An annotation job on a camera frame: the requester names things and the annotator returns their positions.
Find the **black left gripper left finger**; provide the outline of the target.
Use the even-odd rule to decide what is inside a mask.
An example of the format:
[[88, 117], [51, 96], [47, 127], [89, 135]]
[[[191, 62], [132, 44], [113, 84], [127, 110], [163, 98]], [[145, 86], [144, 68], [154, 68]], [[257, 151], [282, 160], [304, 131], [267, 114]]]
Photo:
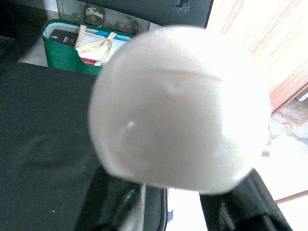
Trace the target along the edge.
[[77, 231], [142, 231], [142, 185], [109, 175], [102, 166], [94, 173], [76, 223]]

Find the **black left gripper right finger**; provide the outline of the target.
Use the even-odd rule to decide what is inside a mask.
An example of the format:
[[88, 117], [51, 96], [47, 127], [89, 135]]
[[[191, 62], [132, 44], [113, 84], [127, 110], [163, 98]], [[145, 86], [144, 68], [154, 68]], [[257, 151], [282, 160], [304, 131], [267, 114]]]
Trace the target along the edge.
[[291, 231], [259, 173], [252, 169], [228, 193], [200, 195], [209, 231]]

